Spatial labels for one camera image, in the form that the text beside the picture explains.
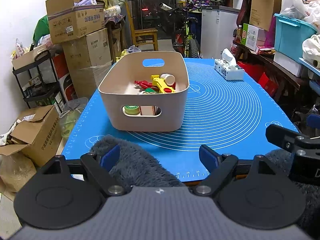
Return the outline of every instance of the floor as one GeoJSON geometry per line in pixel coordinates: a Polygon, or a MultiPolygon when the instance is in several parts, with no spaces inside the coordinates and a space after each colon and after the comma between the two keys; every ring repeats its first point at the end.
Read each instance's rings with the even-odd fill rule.
{"type": "MultiPolygon", "coordinates": [[[[162,51],[174,51],[171,40],[158,40],[158,47],[162,51]]],[[[152,51],[153,45],[140,45],[139,48],[142,51],[152,51]]],[[[61,154],[64,145],[65,142],[62,140],[57,154],[61,154]]],[[[0,193],[0,237],[8,239],[20,227],[21,225],[13,209],[13,202],[0,193]]]]}

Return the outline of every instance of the basket handle hole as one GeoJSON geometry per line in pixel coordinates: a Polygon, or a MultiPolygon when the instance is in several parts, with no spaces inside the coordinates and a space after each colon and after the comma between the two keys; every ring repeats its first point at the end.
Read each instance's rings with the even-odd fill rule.
{"type": "Polygon", "coordinates": [[[157,117],[161,114],[161,109],[158,106],[124,106],[122,107],[122,112],[130,117],[157,117]]]}
{"type": "Polygon", "coordinates": [[[144,67],[163,67],[164,60],[161,58],[151,58],[142,61],[144,67]]]}

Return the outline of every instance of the bicycle wheel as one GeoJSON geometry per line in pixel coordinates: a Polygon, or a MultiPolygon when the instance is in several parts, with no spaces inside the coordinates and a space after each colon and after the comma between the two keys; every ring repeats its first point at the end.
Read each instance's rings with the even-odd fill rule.
{"type": "Polygon", "coordinates": [[[194,39],[189,40],[189,58],[199,58],[199,51],[196,41],[194,39]]]}

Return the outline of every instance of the white concentric circle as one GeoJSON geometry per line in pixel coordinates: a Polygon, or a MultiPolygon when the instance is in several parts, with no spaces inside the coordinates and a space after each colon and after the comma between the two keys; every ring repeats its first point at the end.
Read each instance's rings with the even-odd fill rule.
{"type": "Polygon", "coordinates": [[[141,141],[178,151],[213,149],[247,138],[258,126],[262,107],[244,81],[226,81],[213,66],[186,62],[190,88],[183,124],[173,132],[128,132],[141,141]]]}

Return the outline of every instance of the gray furry fabric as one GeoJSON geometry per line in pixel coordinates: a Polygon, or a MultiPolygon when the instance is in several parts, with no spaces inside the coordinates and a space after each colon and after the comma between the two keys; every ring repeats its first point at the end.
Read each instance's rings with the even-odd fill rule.
{"type": "MultiPolygon", "coordinates": [[[[271,160],[276,166],[289,175],[292,165],[291,153],[279,149],[269,152],[266,157],[271,160]]],[[[302,217],[298,221],[298,225],[305,230],[309,235],[318,238],[320,234],[320,190],[318,186],[299,183],[293,183],[306,196],[306,209],[302,217]]]]}
{"type": "Polygon", "coordinates": [[[158,160],[137,144],[107,135],[95,143],[91,151],[105,153],[113,143],[120,146],[120,158],[111,169],[110,175],[127,190],[130,186],[184,186],[180,180],[163,168],[158,160]]]}

